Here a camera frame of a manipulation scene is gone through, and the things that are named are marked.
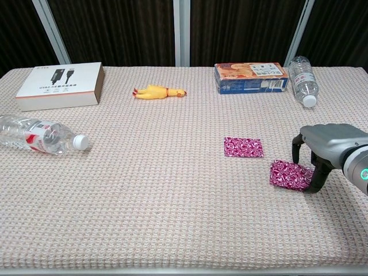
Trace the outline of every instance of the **white box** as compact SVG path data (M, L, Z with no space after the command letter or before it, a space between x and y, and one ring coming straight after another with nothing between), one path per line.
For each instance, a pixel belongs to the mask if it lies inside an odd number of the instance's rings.
M35 67L16 95L23 111L98 105L101 62Z

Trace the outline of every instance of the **folded pink cloth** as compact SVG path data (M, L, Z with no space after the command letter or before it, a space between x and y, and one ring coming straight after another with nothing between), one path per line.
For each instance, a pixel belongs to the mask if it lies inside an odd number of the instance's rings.
M225 156L229 157L263 157L260 139L224 138Z
M275 160L271 165L270 184L287 189L305 190L313 175L313 169L282 160Z

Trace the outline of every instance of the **green indicator light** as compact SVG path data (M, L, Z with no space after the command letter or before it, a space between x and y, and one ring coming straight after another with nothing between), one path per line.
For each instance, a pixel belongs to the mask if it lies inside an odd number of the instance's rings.
M363 180L368 180L368 168L365 168L365 169L362 170L362 172L361 172L361 178Z

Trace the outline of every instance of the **plastic water bottle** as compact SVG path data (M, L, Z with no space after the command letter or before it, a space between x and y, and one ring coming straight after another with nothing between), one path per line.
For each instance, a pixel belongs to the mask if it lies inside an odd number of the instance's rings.
M13 115L0 115L0 144L26 150L61 155L69 150L85 150L88 137L75 135L68 127Z
M309 60L304 56L294 57L289 66L289 75L297 101L306 108L314 107L319 88Z

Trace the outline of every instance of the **black curtain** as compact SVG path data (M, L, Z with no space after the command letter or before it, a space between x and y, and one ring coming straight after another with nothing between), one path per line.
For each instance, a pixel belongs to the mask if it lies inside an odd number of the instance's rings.
M316 0L297 54L313 66L368 71L368 1Z
M49 0L72 63L174 66L172 0Z
M14 68L59 64L31 0L1 0L0 10L0 77Z
M194 0L190 65L280 62L288 54L304 0Z

